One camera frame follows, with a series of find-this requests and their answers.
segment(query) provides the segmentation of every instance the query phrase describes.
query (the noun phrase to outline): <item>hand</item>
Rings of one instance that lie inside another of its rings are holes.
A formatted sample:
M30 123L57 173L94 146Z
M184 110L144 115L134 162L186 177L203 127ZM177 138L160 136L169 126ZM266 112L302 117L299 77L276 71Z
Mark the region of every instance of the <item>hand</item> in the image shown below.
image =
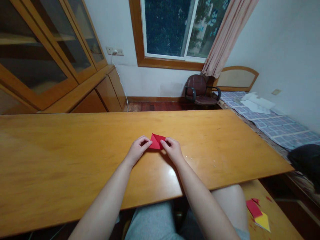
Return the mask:
M173 138L166 138L166 142L163 140L160 141L173 163L176 164L178 161L181 161L182 159L184 160L180 143Z
M142 154L145 150L147 150L152 144L152 141L150 141L149 138L146 136L141 136L137 140L135 140L125 157L125 161L130 164L131 167L133 167L137 161L141 158Z

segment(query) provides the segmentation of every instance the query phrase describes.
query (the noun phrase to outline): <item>blue checkered sheet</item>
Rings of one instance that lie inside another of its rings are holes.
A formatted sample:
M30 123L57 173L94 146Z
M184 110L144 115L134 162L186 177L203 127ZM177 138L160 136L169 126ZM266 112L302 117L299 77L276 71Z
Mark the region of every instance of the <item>blue checkered sheet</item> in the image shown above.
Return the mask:
M287 115L278 115L272 110L271 114L252 112L243 104L233 101L235 97L242 98L245 94L246 92L222 92L221 100L246 119L252 121L272 141L284 148L292 150L311 143L320 145L319 134L310 131Z

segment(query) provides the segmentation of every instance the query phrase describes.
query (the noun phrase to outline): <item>black bag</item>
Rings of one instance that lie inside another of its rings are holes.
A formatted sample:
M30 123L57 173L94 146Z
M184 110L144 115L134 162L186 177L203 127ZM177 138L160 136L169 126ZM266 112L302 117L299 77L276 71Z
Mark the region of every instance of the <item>black bag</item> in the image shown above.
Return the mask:
M302 172L313 183L316 193L320 193L320 146L307 144L288 153L292 166Z

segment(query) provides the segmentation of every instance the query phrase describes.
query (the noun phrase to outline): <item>yellow paper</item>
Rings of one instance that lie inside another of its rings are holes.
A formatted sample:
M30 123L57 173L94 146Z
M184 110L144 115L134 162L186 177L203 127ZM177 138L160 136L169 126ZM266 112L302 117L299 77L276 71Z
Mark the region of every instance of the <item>yellow paper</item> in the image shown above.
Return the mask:
M269 226L269 220L268 220L268 215L265 214L264 212L262 212L262 216L257 217L254 219L254 221L256 222L256 224L262 228L264 228L265 230L270 231L270 226Z

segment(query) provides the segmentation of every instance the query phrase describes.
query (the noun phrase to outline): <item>glass pane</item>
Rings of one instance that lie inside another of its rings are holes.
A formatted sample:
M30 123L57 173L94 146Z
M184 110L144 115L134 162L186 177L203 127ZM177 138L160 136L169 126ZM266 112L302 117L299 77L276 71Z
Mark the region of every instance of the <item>glass pane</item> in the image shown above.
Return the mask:
M9 0L0 1L0 63L37 94L67 78Z
M145 0L147 52L184 55L190 0Z
M42 20L77 72L90 67L90 62L58 0L31 0Z
M91 26L90 20L88 18L87 12L84 8L82 0L68 0L74 15L76 16L77 22L81 28L90 51L93 55L95 62L100 62L103 60L103 55L99 47L99 43L94 35L93 28Z
M207 58L229 0L199 0L187 56Z

